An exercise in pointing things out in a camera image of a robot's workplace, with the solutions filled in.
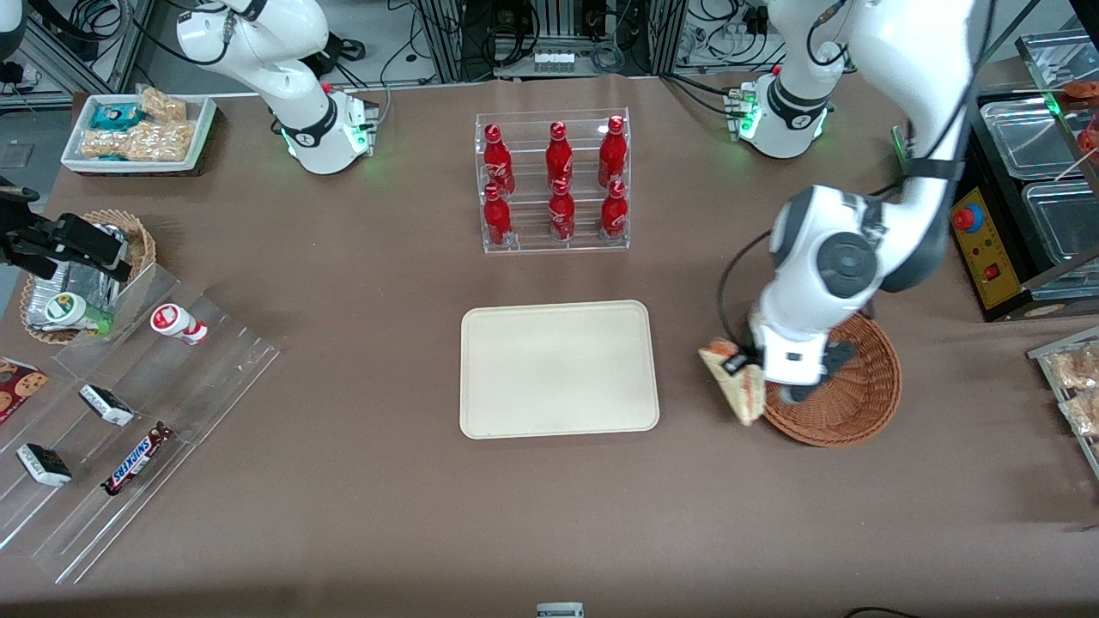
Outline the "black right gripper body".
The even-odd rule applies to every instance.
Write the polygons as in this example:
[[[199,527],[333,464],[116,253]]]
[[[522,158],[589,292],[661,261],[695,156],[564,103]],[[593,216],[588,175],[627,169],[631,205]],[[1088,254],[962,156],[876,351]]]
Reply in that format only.
[[[1,251],[4,265],[27,271],[36,277],[54,277],[58,263],[52,261],[63,223],[44,216],[1,216]]]

